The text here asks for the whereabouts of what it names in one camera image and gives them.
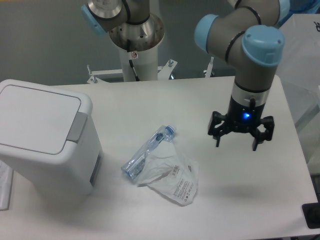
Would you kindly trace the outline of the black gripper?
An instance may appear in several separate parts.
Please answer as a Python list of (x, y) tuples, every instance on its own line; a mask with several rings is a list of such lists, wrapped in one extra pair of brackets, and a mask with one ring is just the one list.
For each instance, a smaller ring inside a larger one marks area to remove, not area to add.
[(226, 115), (213, 111), (207, 129), (207, 134), (216, 140), (216, 147), (219, 147), (221, 137), (231, 132), (251, 133), (254, 137), (252, 150), (256, 151), (259, 144), (264, 141), (271, 141), (275, 128), (273, 116), (261, 118), (265, 103), (251, 109), (249, 106), (241, 105), (230, 98), (229, 108)]

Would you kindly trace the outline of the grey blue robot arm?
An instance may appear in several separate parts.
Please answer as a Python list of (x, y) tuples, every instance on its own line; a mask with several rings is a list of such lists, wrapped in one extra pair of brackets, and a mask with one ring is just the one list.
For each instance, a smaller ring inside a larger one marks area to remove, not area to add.
[[(236, 70), (227, 113), (214, 111), (208, 124), (216, 141), (231, 132), (251, 134), (253, 148), (272, 139), (274, 119), (262, 113), (285, 45), (276, 24), (289, 8), (287, 0), (238, 0), (227, 16), (208, 14), (196, 25), (196, 45)], [(108, 34), (119, 49), (126, 82), (158, 78), (165, 30), (148, 0), (89, 0), (81, 11), (92, 30)]]

